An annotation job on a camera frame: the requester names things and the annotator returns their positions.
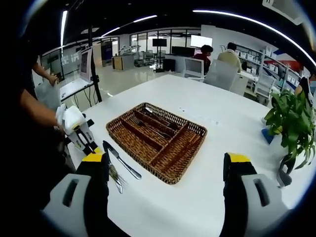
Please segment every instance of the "blue object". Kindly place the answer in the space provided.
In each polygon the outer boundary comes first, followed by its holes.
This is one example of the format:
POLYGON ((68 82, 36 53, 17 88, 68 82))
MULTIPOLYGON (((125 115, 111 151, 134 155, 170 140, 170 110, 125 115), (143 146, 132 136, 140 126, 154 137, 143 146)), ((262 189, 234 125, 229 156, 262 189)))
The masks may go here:
POLYGON ((262 132, 262 135, 267 140, 268 144, 270 145, 270 143, 272 142, 274 136, 269 134, 269 130, 267 128, 262 129, 261 132, 262 132))

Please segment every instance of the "black pole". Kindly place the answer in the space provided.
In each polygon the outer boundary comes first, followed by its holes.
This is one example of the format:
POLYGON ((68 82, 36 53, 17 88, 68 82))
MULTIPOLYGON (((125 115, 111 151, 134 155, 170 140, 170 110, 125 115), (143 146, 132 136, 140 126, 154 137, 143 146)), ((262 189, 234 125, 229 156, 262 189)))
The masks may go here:
MULTIPOLYGON (((89 44, 89 46, 92 46, 92 24, 89 24, 89 28, 88 28, 88 44, 89 44)), ((100 89, 99 89, 99 85, 98 85, 99 77, 95 73, 95 64, 94 64, 94 60, 93 60, 93 50, 92 50, 92 54, 91 54, 91 74, 92 74, 92 81, 94 84, 95 93, 97 94, 98 102, 102 102, 102 97, 101 97, 100 89)))

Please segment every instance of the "white table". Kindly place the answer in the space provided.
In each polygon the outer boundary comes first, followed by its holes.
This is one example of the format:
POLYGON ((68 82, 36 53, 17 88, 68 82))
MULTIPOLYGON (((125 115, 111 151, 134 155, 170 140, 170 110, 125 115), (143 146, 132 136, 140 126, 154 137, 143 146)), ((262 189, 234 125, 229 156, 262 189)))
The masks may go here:
MULTIPOLYGON (((95 124, 90 127, 96 143, 106 140, 121 158, 141 173, 136 180, 110 155, 128 183, 119 194, 109 181, 109 218, 132 237, 219 236, 225 216, 223 158, 225 152, 247 155, 258 173, 276 184, 276 173, 265 163, 269 146, 261 135, 261 118, 269 111, 247 98, 193 80, 165 75, 140 84, 84 111, 95 124), (108 135, 106 123, 132 107, 149 102, 182 116, 208 130, 190 167, 176 185, 167 185, 143 169, 108 135)), ((69 145, 76 167, 84 156, 69 145)), ((292 208, 302 197, 315 172, 310 166, 294 170, 293 182, 282 189, 283 201, 292 208)))
POLYGON ((60 101, 64 101, 67 98, 77 94, 78 92, 90 87, 93 85, 93 82, 87 82, 81 78, 77 78, 64 86, 60 90, 60 101))

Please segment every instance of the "fork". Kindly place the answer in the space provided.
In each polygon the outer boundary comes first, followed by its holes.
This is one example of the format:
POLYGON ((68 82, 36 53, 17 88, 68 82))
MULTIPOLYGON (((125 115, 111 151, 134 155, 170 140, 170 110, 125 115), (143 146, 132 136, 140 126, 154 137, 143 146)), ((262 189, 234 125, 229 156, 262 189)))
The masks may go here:
POLYGON ((139 120, 138 118, 136 117, 132 117, 131 120, 136 123, 138 126, 142 126, 142 127, 146 127, 147 129, 149 129, 150 131, 153 131, 154 133, 156 133, 157 135, 159 135, 160 137, 164 138, 164 139, 169 139, 170 136, 167 135, 167 134, 161 134, 160 132, 157 132, 156 130, 154 130, 153 128, 149 127, 149 126, 146 126, 144 124, 143 121, 139 120))

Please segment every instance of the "ceiling light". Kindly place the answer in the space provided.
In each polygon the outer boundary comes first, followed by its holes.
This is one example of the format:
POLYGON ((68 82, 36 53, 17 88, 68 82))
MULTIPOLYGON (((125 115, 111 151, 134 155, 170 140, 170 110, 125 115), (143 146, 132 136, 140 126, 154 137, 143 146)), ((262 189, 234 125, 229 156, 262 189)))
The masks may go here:
POLYGON ((136 22, 140 22, 140 21, 144 21, 144 20, 147 20, 147 19, 150 19, 150 18, 154 18, 154 17, 157 17, 157 15, 147 16, 147 17, 144 17, 144 18, 141 18, 141 19, 135 20, 135 21, 134 21, 134 23, 136 23, 136 22))
POLYGON ((232 14, 232 13, 228 13, 228 12, 222 12, 222 11, 210 11, 210 10, 193 10, 193 12, 201 12, 201 13, 213 13, 213 14, 220 14, 220 15, 226 15, 226 16, 234 16, 234 17, 238 17, 247 21, 252 21, 256 24, 262 25, 266 28, 268 28, 271 31, 274 31, 275 33, 279 34, 280 36, 282 36, 283 38, 287 39, 288 41, 290 41, 293 45, 295 45, 300 51, 302 51, 306 57, 308 57, 308 59, 314 64, 314 66, 316 67, 316 62, 312 59, 312 57, 294 40, 292 40, 289 36, 286 36, 285 34, 283 34, 282 32, 278 31, 277 29, 268 26, 260 21, 245 17, 245 16, 240 16, 237 14, 232 14))
POLYGON ((68 13, 68 11, 63 12, 63 18, 61 20, 60 46, 63 46, 63 44, 64 44, 64 31, 65 31, 67 13, 68 13))
POLYGON ((109 31, 109 32, 106 32, 104 35, 102 35, 101 37, 103 37, 103 36, 106 36, 106 35, 108 35, 109 33, 112 33, 113 31, 116 31, 116 30, 118 30, 120 27, 116 27, 115 29, 113 29, 113 30, 111 30, 111 31, 109 31))

